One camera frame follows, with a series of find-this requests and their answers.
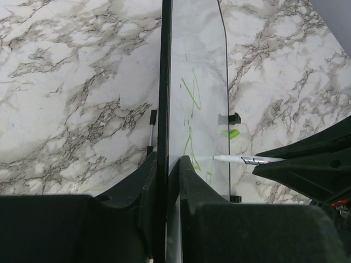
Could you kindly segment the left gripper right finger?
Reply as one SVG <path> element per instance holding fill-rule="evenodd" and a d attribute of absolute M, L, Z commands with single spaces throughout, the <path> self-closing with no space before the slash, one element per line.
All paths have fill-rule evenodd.
<path fill-rule="evenodd" d="M 328 216 L 307 205 L 234 204 L 179 162 L 184 262 L 345 262 Z"/>

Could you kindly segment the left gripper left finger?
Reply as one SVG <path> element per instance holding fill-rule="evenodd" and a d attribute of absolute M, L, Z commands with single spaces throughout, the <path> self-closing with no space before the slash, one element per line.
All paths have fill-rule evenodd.
<path fill-rule="evenodd" d="M 1 262 L 148 262 L 157 155 L 107 191 L 1 197 Z"/>

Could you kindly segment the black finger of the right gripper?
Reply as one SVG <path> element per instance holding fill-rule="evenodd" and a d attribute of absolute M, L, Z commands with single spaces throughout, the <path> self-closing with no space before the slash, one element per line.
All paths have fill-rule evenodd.
<path fill-rule="evenodd" d="M 259 156 L 281 161 L 256 166 L 256 176 L 279 182 L 324 204 L 350 199 L 350 117 Z"/>

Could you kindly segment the white marker pen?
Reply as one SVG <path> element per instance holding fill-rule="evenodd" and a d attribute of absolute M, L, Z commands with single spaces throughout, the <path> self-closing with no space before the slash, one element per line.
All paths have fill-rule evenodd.
<path fill-rule="evenodd" d="M 228 162 L 228 163 L 240 163 L 246 165 L 264 165 L 274 162 L 284 161 L 282 158 L 273 157 L 261 157 L 261 156 L 233 156 L 233 155 L 219 155 L 213 156 L 213 160 Z"/>

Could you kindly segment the green marker cap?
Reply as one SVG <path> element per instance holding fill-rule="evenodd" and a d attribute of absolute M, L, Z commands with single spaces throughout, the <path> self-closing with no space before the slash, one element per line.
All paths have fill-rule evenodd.
<path fill-rule="evenodd" d="M 240 131 L 237 129 L 223 130 L 221 135 L 231 140 L 240 135 Z"/>

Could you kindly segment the white whiteboard black frame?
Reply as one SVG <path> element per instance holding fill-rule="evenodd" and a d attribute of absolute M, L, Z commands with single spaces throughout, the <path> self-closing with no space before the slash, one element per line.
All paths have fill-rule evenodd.
<path fill-rule="evenodd" d="M 227 34 L 219 1 L 163 1 L 157 126 L 154 262 L 181 262 L 171 171 L 188 156 L 200 178 L 230 196 Z"/>

